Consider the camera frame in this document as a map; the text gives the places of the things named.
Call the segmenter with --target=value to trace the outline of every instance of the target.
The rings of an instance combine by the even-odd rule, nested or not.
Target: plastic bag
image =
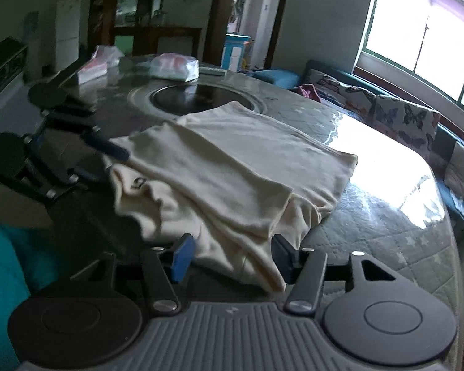
[[[194,57],[165,53],[153,59],[149,74],[155,78],[187,82],[199,77],[199,62]]]
[[[78,84],[104,76],[109,68],[119,65],[123,56],[124,53],[115,46],[97,46],[91,60],[78,71]]]

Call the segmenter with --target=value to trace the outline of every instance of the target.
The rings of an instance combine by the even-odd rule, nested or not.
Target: butterfly cushion
[[[309,82],[315,86],[321,98],[358,114],[365,124],[371,125],[372,108],[376,100],[374,93],[357,86],[346,85],[317,70],[311,70]]]
[[[432,150],[440,113],[398,97],[378,95],[372,127],[419,153],[426,161]]]

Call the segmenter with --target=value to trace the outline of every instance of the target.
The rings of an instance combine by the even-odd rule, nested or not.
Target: remote control
[[[214,68],[211,66],[200,66],[199,73],[206,75],[225,76],[227,74],[227,70],[224,70],[223,68]]]

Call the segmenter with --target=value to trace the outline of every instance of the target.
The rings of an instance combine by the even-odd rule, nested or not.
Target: ribbed gray surface
[[[369,371],[326,342],[306,318],[274,303],[193,303],[151,322],[127,352],[87,371]],[[445,371],[434,364],[423,371]],[[28,363],[20,371],[40,371]]]

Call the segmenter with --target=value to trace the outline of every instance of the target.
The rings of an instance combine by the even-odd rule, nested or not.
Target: pink cloth
[[[290,89],[292,92],[297,93],[298,95],[307,97],[308,99],[314,100],[318,103],[321,103],[321,99],[315,89],[315,86],[312,83],[305,83],[303,85],[297,86],[296,88]]]

